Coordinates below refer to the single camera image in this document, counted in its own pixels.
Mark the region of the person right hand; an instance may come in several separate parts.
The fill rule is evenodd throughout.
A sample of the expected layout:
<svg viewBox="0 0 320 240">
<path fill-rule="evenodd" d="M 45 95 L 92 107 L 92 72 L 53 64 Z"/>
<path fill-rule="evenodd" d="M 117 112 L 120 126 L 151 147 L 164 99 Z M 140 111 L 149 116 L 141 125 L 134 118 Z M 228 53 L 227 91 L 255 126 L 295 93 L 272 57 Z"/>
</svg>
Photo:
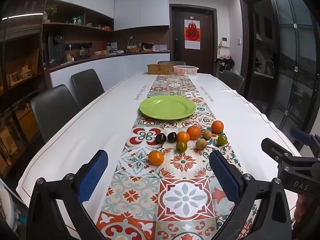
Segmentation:
<svg viewBox="0 0 320 240">
<path fill-rule="evenodd" d="M 298 199 L 296 201 L 296 209 L 294 211 L 294 219 L 296 223 L 299 223 L 306 211 L 311 207 L 313 200 L 310 197 L 298 194 Z"/>
</svg>

